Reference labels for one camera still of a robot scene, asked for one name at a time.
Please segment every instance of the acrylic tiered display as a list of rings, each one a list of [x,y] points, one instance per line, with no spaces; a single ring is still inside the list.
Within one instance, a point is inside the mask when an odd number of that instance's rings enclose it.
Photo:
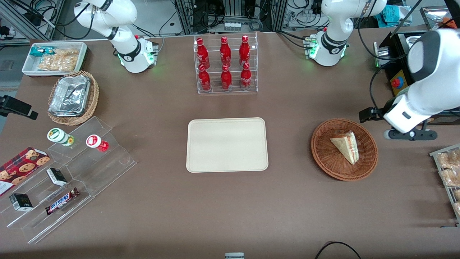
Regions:
[[[249,37],[249,46],[250,46],[250,71],[252,74],[251,79],[251,86],[249,90],[243,90],[240,88],[240,76],[241,71],[243,71],[243,67],[240,66],[240,45],[241,45],[241,37],[243,35],[247,35]],[[231,49],[231,67],[230,73],[232,74],[232,84],[233,88],[229,92],[225,92],[222,89],[222,83],[220,75],[222,73],[222,61],[220,59],[220,45],[221,41],[220,38],[215,38],[213,35],[200,35],[195,36],[193,50],[195,56],[195,73],[196,73],[196,84],[199,94],[229,94],[229,93],[250,93],[250,92],[257,92],[259,89],[258,86],[258,43],[257,43],[257,34],[256,33],[246,33],[246,34],[228,34],[228,44]],[[200,64],[198,61],[198,56],[196,54],[198,45],[196,43],[197,38],[202,38],[204,42],[204,46],[207,48],[209,54],[209,63],[210,67],[207,69],[209,73],[209,77],[211,79],[211,91],[206,92],[203,91],[200,80],[198,77],[198,65]]]
[[[54,163],[48,162],[41,170],[0,198],[0,213],[7,227],[21,228],[29,244],[37,243],[131,169],[136,162],[118,144],[110,133],[111,129],[97,117],[92,117],[70,133],[75,138],[72,146],[52,145],[48,154],[54,159]],[[107,141],[109,149],[100,152],[89,148],[85,141],[91,134],[97,134]],[[50,167],[59,169],[67,184],[62,187],[53,184],[46,173]],[[46,214],[45,207],[75,187],[80,195],[53,214]],[[12,193],[27,194],[34,208],[28,212],[14,210],[9,199]]]

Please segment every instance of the snickers bar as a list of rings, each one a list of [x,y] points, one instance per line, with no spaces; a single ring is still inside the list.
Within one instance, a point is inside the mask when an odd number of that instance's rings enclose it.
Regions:
[[[56,210],[64,206],[67,202],[71,201],[73,198],[78,196],[80,193],[78,192],[77,188],[75,187],[73,190],[68,192],[64,197],[58,199],[55,203],[51,204],[50,206],[46,207],[46,213],[48,215],[54,213]]]

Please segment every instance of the red emergency stop button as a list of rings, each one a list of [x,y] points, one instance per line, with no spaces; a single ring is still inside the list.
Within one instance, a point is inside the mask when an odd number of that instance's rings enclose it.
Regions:
[[[397,88],[401,84],[401,80],[399,78],[395,78],[391,81],[391,86]]]

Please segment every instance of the foil container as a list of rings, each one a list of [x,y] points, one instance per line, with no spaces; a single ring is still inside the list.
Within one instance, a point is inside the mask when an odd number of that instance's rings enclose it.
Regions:
[[[56,85],[49,113],[58,117],[79,117],[85,113],[91,79],[63,77]]]

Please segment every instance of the small box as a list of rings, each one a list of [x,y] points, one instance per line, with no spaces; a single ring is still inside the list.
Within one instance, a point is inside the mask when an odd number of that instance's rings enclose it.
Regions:
[[[3,166],[0,166],[0,196],[18,185],[49,160],[50,158],[45,152],[28,147]]]
[[[27,194],[12,194],[10,201],[13,208],[19,212],[28,212],[34,208]]]
[[[64,175],[61,173],[59,169],[56,168],[49,168],[46,170],[48,176],[50,177],[53,184],[64,186],[67,184],[67,180],[65,179]]]

